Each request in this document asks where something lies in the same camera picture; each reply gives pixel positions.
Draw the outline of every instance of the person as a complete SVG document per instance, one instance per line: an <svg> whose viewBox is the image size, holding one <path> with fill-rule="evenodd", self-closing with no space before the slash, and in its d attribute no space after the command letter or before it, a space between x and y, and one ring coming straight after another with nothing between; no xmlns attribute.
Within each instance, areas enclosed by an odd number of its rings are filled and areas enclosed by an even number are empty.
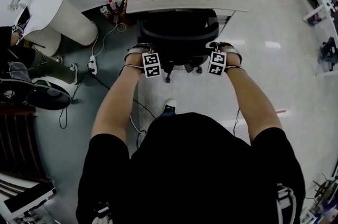
<svg viewBox="0 0 338 224"><path fill-rule="evenodd" d="M128 55L127 64L142 67L141 54ZM227 65L236 66L227 75L251 146L212 118L177 115L171 99L131 159L126 128L142 71L123 68L92 128L79 183L79 224L98 223L105 211L114 224L278 223L277 185L293 192L299 223L305 183L294 151L271 102L240 68L239 56L228 53Z"/></svg>
<svg viewBox="0 0 338 224"><path fill-rule="evenodd" d="M68 84L78 83L78 66L70 67L56 62L36 49L25 48L18 43L22 40L20 31L12 32L12 27L0 27L0 63L2 69L8 69L8 62L21 62L28 70L31 79L53 77Z"/></svg>

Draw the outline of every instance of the power strip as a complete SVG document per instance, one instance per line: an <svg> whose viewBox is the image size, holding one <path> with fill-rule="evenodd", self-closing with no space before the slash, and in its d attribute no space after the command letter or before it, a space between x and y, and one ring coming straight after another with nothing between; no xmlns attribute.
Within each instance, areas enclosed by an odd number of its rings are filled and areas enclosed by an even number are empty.
<svg viewBox="0 0 338 224"><path fill-rule="evenodd" d="M97 65L96 65L96 59L95 59L94 55L90 56L88 68L89 68L89 70L92 70L91 71L92 74L97 74Z"/></svg>

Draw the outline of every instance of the green pants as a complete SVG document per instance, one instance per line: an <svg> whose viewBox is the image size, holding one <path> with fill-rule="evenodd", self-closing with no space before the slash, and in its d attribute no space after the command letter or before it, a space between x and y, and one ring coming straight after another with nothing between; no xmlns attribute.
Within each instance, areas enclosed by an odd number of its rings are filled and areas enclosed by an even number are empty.
<svg viewBox="0 0 338 224"><path fill-rule="evenodd" d="M63 64L54 61L52 58L42 55L42 53L37 50L35 51L34 61L28 68L31 68L33 66L37 67L28 71L31 79L40 77L52 77L60 79L68 84L72 84L75 81L76 73L74 71L70 70Z"/></svg>

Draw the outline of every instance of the black office chair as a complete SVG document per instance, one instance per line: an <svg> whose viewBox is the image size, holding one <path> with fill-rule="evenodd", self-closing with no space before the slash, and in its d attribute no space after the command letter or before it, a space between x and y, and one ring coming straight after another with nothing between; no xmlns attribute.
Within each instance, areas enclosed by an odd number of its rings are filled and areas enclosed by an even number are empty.
<svg viewBox="0 0 338 224"><path fill-rule="evenodd" d="M174 66L185 66L188 73L205 63L211 51L205 45L219 34L214 10L175 10L143 13L138 20L138 43L151 43L161 68L170 82Z"/></svg>

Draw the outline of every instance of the chair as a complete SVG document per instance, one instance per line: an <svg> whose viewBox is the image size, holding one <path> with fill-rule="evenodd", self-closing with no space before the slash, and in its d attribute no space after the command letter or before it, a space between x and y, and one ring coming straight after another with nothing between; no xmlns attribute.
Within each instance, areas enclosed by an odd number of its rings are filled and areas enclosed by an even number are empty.
<svg viewBox="0 0 338 224"><path fill-rule="evenodd" d="M210 49L205 45L219 34L219 24L214 10L170 10L143 13L138 19L138 43L151 43L158 53L161 68L167 73L165 81L175 66L185 66L188 73L205 63Z"/></svg>

